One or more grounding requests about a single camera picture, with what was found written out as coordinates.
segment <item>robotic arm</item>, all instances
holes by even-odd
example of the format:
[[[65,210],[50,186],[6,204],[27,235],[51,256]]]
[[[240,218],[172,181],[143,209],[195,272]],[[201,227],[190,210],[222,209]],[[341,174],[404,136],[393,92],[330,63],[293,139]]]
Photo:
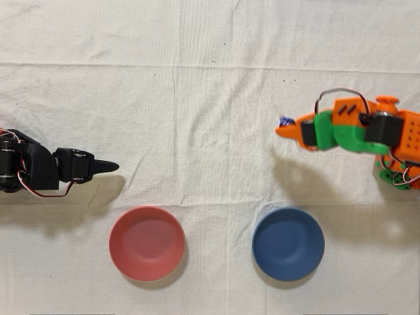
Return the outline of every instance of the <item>robotic arm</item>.
[[[67,195],[73,183],[83,184],[95,174],[116,171],[118,164],[95,159],[93,154],[58,148],[51,154],[34,139],[18,130],[0,129],[0,190],[23,188],[38,197]],[[36,190],[57,190],[59,181],[69,182],[64,195],[46,196]]]
[[[358,96],[337,98],[332,108],[318,112],[321,98],[337,91]],[[372,102],[354,90],[332,89],[320,95],[313,113],[296,120],[280,118],[276,133],[306,150],[340,146],[375,154],[382,179],[401,190],[420,189],[420,114],[397,110],[396,103],[394,96],[377,96]]]

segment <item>blue bowl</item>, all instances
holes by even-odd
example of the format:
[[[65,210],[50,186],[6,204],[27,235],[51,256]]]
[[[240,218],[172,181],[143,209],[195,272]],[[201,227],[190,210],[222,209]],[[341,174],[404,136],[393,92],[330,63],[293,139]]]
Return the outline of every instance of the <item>blue bowl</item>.
[[[281,208],[267,214],[255,229],[252,252],[271,278],[295,281],[309,275],[324,254],[324,234],[308,213]]]

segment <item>pink bowl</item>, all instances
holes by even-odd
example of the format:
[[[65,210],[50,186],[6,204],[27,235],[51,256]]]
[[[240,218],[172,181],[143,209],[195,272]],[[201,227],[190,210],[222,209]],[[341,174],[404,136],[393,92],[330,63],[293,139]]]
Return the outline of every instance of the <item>pink bowl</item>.
[[[178,220],[152,206],[128,210],[116,220],[108,240],[115,267],[138,281],[154,281],[170,274],[181,261],[185,236]]]

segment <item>wrinkled cloth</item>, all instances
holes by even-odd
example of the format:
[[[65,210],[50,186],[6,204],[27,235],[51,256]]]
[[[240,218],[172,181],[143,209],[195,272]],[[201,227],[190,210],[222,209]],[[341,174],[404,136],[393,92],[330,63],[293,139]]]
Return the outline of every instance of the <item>wrinkled cloth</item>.
[[[0,0],[0,127],[120,165],[62,199],[0,194],[0,314],[418,314],[419,191],[380,180],[372,155],[308,152],[274,128],[340,86],[419,111],[419,34],[418,0]],[[153,283],[108,253],[142,204],[187,243]],[[325,253],[283,283],[251,240],[288,205]]]

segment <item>orange knob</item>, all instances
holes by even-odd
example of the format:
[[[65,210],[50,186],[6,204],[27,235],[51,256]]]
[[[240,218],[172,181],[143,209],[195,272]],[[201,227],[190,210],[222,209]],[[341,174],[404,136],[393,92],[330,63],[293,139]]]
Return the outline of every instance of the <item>orange knob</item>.
[[[398,113],[395,104],[400,100],[397,97],[391,95],[378,95],[375,99],[378,102],[376,105],[377,112],[387,112],[392,115],[396,115]]]

